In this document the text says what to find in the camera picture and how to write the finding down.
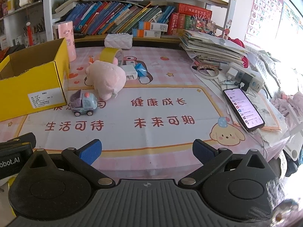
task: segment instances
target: phone screen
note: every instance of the phone screen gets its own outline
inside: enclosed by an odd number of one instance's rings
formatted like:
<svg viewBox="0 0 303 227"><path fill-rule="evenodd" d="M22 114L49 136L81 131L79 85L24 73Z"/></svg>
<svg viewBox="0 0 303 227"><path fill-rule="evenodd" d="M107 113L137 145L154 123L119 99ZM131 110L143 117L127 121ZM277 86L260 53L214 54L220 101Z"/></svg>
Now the phone screen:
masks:
<svg viewBox="0 0 303 227"><path fill-rule="evenodd" d="M224 92L231 100L232 104L239 113L239 117L241 117L245 122L247 128L253 128L263 124L263 119L242 90L235 88L227 89Z"/></svg>

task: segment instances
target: blue plastic bag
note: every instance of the blue plastic bag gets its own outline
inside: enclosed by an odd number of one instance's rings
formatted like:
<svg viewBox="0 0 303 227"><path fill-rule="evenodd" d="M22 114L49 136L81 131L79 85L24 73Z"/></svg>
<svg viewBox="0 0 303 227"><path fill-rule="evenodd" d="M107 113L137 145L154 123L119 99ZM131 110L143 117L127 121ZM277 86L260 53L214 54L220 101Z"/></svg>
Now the blue plastic bag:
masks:
<svg viewBox="0 0 303 227"><path fill-rule="evenodd" d="M141 63L137 64L134 68L136 69L139 77L147 76L147 70L145 69L144 66L142 66Z"/></svg>

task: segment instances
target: metal screw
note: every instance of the metal screw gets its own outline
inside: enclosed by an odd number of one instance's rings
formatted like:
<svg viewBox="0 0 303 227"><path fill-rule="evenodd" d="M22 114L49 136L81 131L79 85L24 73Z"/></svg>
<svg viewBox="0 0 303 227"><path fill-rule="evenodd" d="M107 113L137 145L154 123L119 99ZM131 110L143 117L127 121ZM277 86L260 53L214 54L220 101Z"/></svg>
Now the metal screw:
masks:
<svg viewBox="0 0 303 227"><path fill-rule="evenodd" d="M181 183L183 183L184 185L193 185L196 183L196 180L191 177L185 177L181 179Z"/></svg>
<svg viewBox="0 0 303 227"><path fill-rule="evenodd" d="M103 177L98 180L98 184L100 185L110 185L113 183L113 180L108 177Z"/></svg>

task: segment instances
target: yellow cardboard box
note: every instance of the yellow cardboard box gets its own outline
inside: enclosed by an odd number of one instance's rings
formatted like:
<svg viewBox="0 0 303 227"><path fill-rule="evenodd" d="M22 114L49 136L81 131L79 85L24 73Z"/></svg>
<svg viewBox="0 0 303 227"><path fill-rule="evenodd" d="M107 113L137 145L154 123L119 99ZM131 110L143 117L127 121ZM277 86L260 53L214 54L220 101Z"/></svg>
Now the yellow cardboard box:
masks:
<svg viewBox="0 0 303 227"><path fill-rule="evenodd" d="M8 55L0 63L0 121L67 104L66 39Z"/></svg>

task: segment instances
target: pink container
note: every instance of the pink container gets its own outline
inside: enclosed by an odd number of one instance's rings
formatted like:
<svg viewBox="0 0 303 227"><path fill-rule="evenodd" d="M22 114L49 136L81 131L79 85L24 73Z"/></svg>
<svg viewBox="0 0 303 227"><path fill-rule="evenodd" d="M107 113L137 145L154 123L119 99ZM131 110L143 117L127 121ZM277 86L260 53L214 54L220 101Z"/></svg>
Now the pink container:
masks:
<svg viewBox="0 0 303 227"><path fill-rule="evenodd" d="M67 50L69 52L69 62L74 61L77 58L76 48L75 48L75 39L73 32L73 22L64 21L57 23L59 38L66 38Z"/></svg>

